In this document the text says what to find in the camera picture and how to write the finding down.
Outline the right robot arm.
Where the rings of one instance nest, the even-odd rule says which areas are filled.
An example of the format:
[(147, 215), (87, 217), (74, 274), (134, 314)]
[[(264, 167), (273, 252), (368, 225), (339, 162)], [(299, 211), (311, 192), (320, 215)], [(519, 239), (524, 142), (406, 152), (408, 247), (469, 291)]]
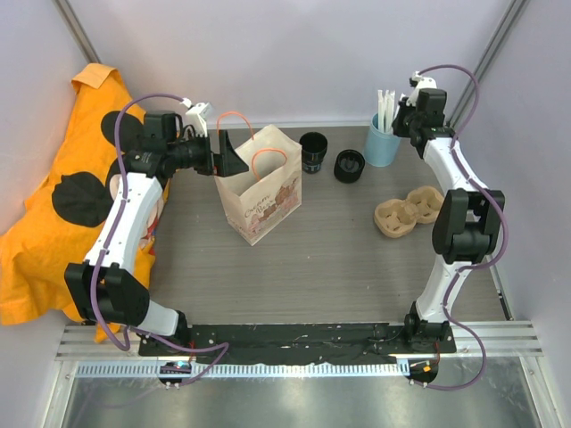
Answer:
[(400, 335), (415, 352), (453, 343), (450, 316), (459, 289), (505, 230), (505, 195), (487, 188), (468, 165), (454, 129), (444, 124), (446, 102), (442, 89), (416, 86), (393, 122), (394, 133), (410, 140), (445, 192), (432, 232), (434, 266)]

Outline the white paper takeout bag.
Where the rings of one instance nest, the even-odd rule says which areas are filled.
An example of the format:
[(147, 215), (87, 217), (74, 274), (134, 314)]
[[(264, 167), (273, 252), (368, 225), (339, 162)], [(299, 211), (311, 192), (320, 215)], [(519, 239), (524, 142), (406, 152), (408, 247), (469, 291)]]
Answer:
[(302, 147), (267, 125), (236, 154), (249, 170), (214, 180), (228, 223), (255, 245), (302, 204)]

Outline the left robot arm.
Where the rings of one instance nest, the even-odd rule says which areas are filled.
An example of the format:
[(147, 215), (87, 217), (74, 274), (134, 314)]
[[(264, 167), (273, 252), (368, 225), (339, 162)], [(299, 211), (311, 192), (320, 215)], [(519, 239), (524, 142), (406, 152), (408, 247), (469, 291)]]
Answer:
[(232, 177), (248, 171), (228, 132), (213, 152), (205, 117), (210, 106), (198, 103), (185, 115), (148, 112), (133, 149), (120, 153), (119, 188), (94, 246), (80, 264), (70, 263), (64, 279), (79, 314), (99, 325), (114, 323), (150, 334), (172, 356), (190, 343), (185, 315), (150, 298), (135, 278), (137, 249), (166, 184), (180, 169), (204, 176)]

